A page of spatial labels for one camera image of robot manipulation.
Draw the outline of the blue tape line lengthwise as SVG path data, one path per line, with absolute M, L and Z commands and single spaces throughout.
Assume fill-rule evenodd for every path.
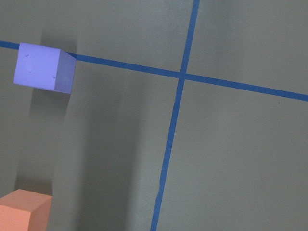
M 190 22 L 189 22 L 187 36 L 186 36 L 185 48 L 184 48 L 181 68 L 180 68 L 180 73 L 182 75 L 187 73 L 199 4 L 200 4 L 200 1 L 198 0 L 193 1 Z M 163 158 L 162 168 L 161 168 L 161 173 L 160 173 L 159 188 L 158 188 L 158 192 L 157 192 L 157 196 L 156 196 L 155 204 L 154 204 L 153 216 L 152 216 L 152 221 L 151 221 L 151 226 L 150 226 L 151 231 L 157 230 L 157 225 L 159 221 L 159 215 L 161 211 L 164 189 L 165 189 L 166 180 L 167 180 L 167 173 L 168 173 L 171 151 L 172 151 L 176 126 L 177 126 L 177 120 L 178 120 L 178 115 L 179 115 L 179 110 L 180 110 L 180 103 L 182 99 L 184 82 L 185 82 L 185 77 L 183 76 L 179 77 L 177 88 L 176 88 L 175 101 L 174 101 L 174 105 L 172 109 L 169 130 L 168 130 L 166 148 L 165 148 L 165 153 L 164 153 L 164 158 Z

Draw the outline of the blue tape line crosswise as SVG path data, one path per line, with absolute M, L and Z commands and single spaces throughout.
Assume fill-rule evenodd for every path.
M 166 69 L 125 63 L 125 62 L 92 57 L 92 56 L 87 56 L 87 55 L 81 55 L 81 54 L 76 54 L 76 53 L 71 53 L 70 55 L 75 57 L 78 61 L 92 63 L 92 64 L 105 65 L 105 66 L 138 71 L 138 72 L 143 72 L 143 73 L 148 73 L 148 74 L 155 74 L 155 75 L 160 75 L 160 76 L 165 76 L 165 77 L 183 78 L 185 80 L 194 81 L 194 82 L 200 82 L 200 83 L 217 85 L 217 86 L 222 86 L 222 87 L 227 87 L 227 88 L 257 92 L 257 93 L 279 96 L 279 97 L 295 99 L 295 100 L 300 100 L 300 101 L 308 100 L 308 96 L 306 94 L 301 94 L 301 93 L 296 93 L 296 92 L 291 92 L 291 91 L 272 89 L 272 88 L 245 84 L 245 83 L 240 83 L 240 82 L 234 82 L 234 81 L 229 81 L 229 80 L 223 80 L 223 79 L 218 79 L 218 78 L 212 78 L 212 77 L 204 77 L 204 76 L 176 72 L 176 71 L 171 71 L 171 70 L 166 70 Z

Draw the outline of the orange foam block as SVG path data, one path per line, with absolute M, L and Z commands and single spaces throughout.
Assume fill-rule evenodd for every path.
M 45 231 L 52 196 L 18 189 L 0 199 L 2 231 Z

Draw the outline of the purple foam block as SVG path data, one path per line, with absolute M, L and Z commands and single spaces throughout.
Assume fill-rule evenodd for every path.
M 72 93 L 76 58 L 59 48 L 21 43 L 14 84 Z

